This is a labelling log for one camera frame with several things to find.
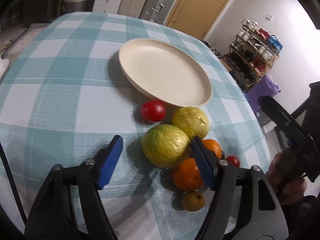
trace table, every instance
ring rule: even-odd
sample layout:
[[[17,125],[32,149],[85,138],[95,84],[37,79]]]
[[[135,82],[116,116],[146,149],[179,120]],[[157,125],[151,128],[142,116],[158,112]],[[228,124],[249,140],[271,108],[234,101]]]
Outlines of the table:
[[[148,99],[123,75],[118,50],[128,40],[153,38],[192,56],[208,74],[213,96],[201,107],[210,120],[207,138],[242,167],[267,170],[270,154],[248,102],[216,56],[199,40],[166,26],[112,14],[77,12],[55,20],[26,47],[0,84],[0,141],[26,213],[51,167],[78,165],[124,138],[110,184],[100,191],[119,239],[194,239],[210,205],[182,211],[170,170],[153,166],[139,138],[154,124],[140,117]],[[170,123],[173,109],[164,122]],[[0,203],[23,230],[2,164]],[[79,228],[85,230],[75,197]]]

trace red tomato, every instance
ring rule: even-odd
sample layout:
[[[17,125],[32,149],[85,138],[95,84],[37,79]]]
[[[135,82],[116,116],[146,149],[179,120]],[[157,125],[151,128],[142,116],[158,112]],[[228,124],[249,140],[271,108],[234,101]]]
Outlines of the red tomato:
[[[148,122],[159,122],[166,114],[164,105],[158,100],[148,101],[141,107],[141,115]]]
[[[238,157],[236,157],[236,156],[230,155],[230,156],[228,156],[228,157],[226,158],[226,161],[227,161],[228,163],[231,163],[232,165],[238,167],[238,168],[240,167],[240,161],[239,161]]]

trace metal bolt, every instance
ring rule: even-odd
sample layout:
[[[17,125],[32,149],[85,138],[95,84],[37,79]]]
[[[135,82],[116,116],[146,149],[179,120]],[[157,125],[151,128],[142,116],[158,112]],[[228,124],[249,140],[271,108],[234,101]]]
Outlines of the metal bolt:
[[[58,171],[58,170],[61,170],[62,169],[62,165],[61,164],[56,164],[52,167],[52,170],[53,171]]]
[[[219,160],[219,164],[221,166],[228,166],[228,162],[226,160]]]
[[[85,165],[94,165],[94,159],[87,159],[84,163]]]
[[[253,165],[251,167],[254,171],[261,171],[261,168],[258,165]]]

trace shelf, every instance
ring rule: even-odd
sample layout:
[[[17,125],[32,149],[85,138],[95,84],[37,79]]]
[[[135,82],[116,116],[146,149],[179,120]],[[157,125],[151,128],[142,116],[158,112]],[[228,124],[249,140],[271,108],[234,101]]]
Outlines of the shelf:
[[[278,55],[278,52],[276,51],[276,49],[270,47],[270,44],[267,42],[267,40],[261,38],[257,33],[255,33],[255,31],[249,29],[246,25],[242,25],[242,28],[248,32],[250,32],[253,36],[255,36],[255,38],[257,38],[259,41],[261,41],[263,43],[263,45],[265,45],[265,48],[267,50],[269,50],[272,54]]]
[[[228,64],[228,66],[233,70],[233,72],[240,79],[241,83],[246,87],[246,89],[253,86],[256,83],[256,81],[255,81],[251,84],[247,84],[247,82],[244,81],[244,78],[240,75],[240,73],[231,64]]]
[[[249,68],[251,68],[251,70],[255,73],[256,76],[259,76],[259,77],[263,77],[263,76],[264,76],[264,73],[258,73],[258,72],[254,69],[254,67],[252,67],[252,66],[250,65],[250,63],[244,59],[244,57],[242,57],[242,55],[235,49],[235,47],[233,47],[232,45],[230,45],[230,48],[243,60],[244,63],[246,63],[246,64],[249,66]]]
[[[255,51],[255,57],[258,57],[259,59],[261,59],[261,61],[267,65],[270,66],[270,64],[273,63],[274,60],[276,60],[277,58],[279,58],[279,56],[277,54],[273,54],[273,59],[271,60],[266,60],[261,54],[258,53],[258,50],[256,49],[256,47],[254,47],[250,42],[245,41],[244,39],[242,39],[241,37],[239,37],[238,35],[236,35],[236,38],[240,39],[241,42],[244,42],[245,44],[247,44],[250,48],[252,48]]]

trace light switch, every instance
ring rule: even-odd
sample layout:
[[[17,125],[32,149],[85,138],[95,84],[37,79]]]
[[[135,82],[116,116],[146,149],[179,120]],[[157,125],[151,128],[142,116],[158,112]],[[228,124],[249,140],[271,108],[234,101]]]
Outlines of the light switch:
[[[271,21],[271,20],[273,19],[273,16],[270,15],[270,14],[268,14],[267,17],[266,17],[266,19],[269,20],[269,21]]]

